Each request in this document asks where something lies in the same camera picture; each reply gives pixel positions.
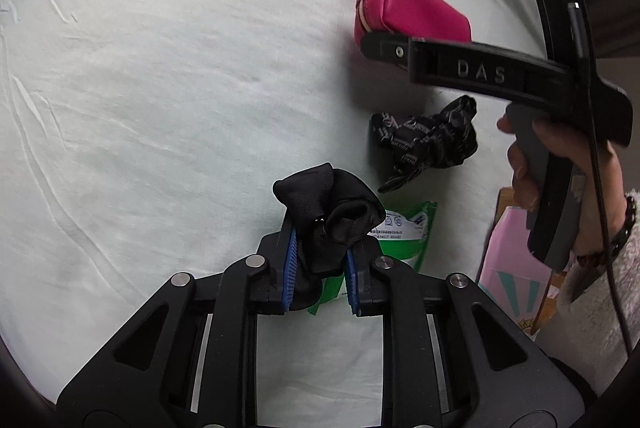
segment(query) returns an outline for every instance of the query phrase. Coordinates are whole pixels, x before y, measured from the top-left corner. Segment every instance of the pink box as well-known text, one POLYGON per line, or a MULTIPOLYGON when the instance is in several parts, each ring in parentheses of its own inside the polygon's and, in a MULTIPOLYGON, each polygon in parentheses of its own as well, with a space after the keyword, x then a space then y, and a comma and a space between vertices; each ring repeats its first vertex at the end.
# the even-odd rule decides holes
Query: pink box
POLYGON ((538 316, 551 269, 527 248, 527 211, 508 207, 496 224, 478 285, 527 334, 538 316))

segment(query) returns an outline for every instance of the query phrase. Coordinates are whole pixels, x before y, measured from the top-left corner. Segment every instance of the device handle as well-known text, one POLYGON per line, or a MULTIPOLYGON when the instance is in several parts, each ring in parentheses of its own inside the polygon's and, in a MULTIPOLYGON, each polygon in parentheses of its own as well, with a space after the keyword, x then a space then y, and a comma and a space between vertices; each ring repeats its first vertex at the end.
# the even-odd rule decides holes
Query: device handle
POLYGON ((527 158, 527 171, 540 188, 538 208, 527 213, 527 245, 539 261, 562 271, 578 235, 586 177, 571 160, 549 153, 540 142, 532 125, 535 119, 548 119, 544 111, 510 104, 506 113, 527 158))

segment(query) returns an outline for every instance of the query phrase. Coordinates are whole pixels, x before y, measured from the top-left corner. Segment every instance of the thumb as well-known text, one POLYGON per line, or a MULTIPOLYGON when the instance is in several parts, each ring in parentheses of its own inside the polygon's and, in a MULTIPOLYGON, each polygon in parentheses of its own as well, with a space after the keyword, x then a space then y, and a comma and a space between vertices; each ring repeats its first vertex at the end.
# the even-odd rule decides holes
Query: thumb
POLYGON ((589 140, 582 132, 564 123, 542 119, 533 122, 533 130, 549 152, 570 159, 583 173, 591 173, 589 140))

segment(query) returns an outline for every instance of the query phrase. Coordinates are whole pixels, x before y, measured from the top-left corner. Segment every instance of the white tablecloth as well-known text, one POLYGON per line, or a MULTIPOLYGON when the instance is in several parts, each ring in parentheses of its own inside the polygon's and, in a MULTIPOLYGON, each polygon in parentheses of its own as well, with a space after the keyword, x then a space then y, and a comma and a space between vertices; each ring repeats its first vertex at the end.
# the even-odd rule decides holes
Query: white tablecloth
MULTIPOLYGON (((534 0, 447 1, 476 41, 542 54, 534 0)), ((0 9, 0 333, 52 400, 173 273, 220 272, 278 230, 276 179, 329 161, 377 187, 370 115, 434 113, 458 95, 364 60, 354 0, 0 9)), ((479 97, 478 153, 385 197, 439 203, 427 273, 475 275, 510 183, 503 109, 479 97)), ((378 423, 381 325, 342 301, 261 319, 260 422, 378 423)))

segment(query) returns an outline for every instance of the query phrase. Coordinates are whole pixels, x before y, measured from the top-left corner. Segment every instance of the pink leather case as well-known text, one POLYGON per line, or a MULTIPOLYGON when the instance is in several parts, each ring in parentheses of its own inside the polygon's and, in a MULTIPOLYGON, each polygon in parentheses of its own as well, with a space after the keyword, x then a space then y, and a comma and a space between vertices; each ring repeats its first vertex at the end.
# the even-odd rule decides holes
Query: pink leather case
POLYGON ((471 42, 467 18, 443 0, 356 0, 356 44, 371 31, 471 42))

